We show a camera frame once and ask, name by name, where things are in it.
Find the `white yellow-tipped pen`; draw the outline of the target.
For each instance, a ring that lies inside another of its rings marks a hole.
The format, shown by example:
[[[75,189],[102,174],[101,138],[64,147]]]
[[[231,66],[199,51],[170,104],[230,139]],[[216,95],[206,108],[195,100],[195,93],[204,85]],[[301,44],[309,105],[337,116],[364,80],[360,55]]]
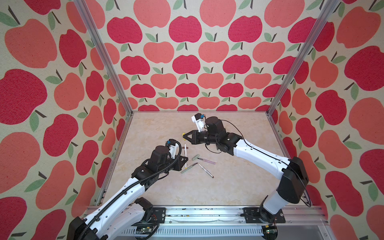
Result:
[[[185,153],[185,157],[187,157],[187,145],[186,145],[186,143],[184,144],[184,153]]]

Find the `white brown-tipped pen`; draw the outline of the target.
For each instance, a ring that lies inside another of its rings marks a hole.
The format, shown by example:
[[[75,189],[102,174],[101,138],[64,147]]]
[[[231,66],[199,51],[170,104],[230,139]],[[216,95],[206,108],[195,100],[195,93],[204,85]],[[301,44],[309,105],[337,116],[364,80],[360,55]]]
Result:
[[[203,169],[205,173],[207,173],[211,178],[214,178],[214,175],[212,175],[203,165],[199,164],[199,166]]]

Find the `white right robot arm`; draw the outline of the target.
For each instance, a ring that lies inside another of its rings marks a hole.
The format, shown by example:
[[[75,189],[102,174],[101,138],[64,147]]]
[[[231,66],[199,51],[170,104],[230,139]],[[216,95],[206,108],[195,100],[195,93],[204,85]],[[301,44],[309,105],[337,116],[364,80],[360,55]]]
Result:
[[[216,145],[220,152],[245,159],[280,181],[276,190],[259,207],[259,215],[264,222],[271,222],[287,204],[298,204],[303,194],[307,193],[309,178],[303,161],[298,157],[289,159],[272,154],[249,144],[235,133],[210,134],[193,130],[183,134],[183,138],[193,145]]]

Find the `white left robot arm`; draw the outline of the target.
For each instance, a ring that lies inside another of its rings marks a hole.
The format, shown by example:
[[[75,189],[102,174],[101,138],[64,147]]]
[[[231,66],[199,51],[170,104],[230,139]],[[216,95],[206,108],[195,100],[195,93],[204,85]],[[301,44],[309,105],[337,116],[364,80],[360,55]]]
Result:
[[[81,219],[71,221],[68,240],[115,240],[131,226],[149,227],[157,231],[160,224],[153,220],[153,205],[143,198],[145,191],[171,171],[181,171],[188,158],[182,156],[182,145],[170,139],[157,146],[151,157],[137,167],[131,178],[105,204]]]

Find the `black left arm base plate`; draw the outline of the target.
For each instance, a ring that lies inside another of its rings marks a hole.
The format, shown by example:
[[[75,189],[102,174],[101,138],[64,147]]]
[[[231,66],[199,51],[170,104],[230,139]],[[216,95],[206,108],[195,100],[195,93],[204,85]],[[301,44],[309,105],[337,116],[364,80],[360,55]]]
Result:
[[[145,224],[164,224],[166,218],[166,208],[152,207],[145,211],[142,222]]]

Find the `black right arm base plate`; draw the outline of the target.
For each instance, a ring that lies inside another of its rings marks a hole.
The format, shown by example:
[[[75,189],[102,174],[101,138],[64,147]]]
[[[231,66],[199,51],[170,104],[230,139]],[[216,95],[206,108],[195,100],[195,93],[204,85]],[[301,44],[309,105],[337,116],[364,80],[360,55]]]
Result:
[[[286,223],[285,216],[282,210],[279,210],[277,214],[273,215],[268,211],[259,208],[243,208],[241,217],[244,217],[247,224],[284,224]]]

